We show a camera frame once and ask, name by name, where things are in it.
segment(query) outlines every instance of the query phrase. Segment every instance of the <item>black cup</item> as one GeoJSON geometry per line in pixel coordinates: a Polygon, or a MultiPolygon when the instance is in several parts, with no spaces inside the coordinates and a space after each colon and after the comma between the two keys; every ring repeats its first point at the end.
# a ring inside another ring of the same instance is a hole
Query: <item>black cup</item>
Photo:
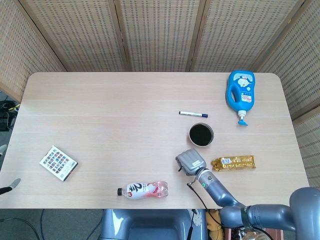
{"type": "Polygon", "coordinates": [[[206,147],[214,140],[214,131],[203,122],[196,123],[189,130],[190,141],[198,147],[206,147]]]}

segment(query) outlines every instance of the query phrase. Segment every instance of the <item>table surface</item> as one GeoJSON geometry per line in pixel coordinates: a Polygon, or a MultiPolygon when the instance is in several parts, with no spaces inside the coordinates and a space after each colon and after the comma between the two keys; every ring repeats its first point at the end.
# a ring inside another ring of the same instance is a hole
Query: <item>table surface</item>
{"type": "MultiPolygon", "coordinates": [[[[225,91],[229,73],[42,72],[27,83],[0,172],[0,208],[193,209],[203,208],[178,172],[175,157],[193,148],[189,128],[214,131],[213,143],[196,147],[212,168],[223,156],[254,155],[256,169],[215,172],[242,203],[289,204],[308,186],[280,79],[255,73],[255,104],[237,124],[225,91]],[[206,113],[208,118],[179,115],[206,113]],[[52,145],[79,164],[62,182],[39,162],[52,145]],[[167,181],[168,196],[130,200],[117,188],[132,182],[167,181]]],[[[217,205],[196,182],[209,208],[217,205]]]]}

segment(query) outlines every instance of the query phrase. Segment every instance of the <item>blue detergent bottle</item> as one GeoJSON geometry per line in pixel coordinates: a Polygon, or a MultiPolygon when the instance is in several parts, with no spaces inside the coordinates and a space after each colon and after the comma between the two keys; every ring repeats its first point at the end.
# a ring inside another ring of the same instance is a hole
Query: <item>blue detergent bottle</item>
{"type": "Polygon", "coordinates": [[[248,126],[244,117],[255,104],[255,84],[255,75],[251,71],[233,71],[228,79],[226,101],[238,113],[238,124],[243,126],[248,126]]]}

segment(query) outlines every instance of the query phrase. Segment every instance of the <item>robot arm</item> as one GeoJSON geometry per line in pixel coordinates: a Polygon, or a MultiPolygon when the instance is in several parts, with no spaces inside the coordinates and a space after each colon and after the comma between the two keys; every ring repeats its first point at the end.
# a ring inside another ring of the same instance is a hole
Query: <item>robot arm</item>
{"type": "Polygon", "coordinates": [[[176,158],[180,169],[195,176],[214,202],[222,207],[221,223],[228,228],[260,227],[296,231],[297,240],[320,240],[320,191],[304,187],[290,197],[290,206],[258,204],[245,206],[238,202],[215,175],[206,169],[206,162],[195,149],[187,150],[176,158]]]}

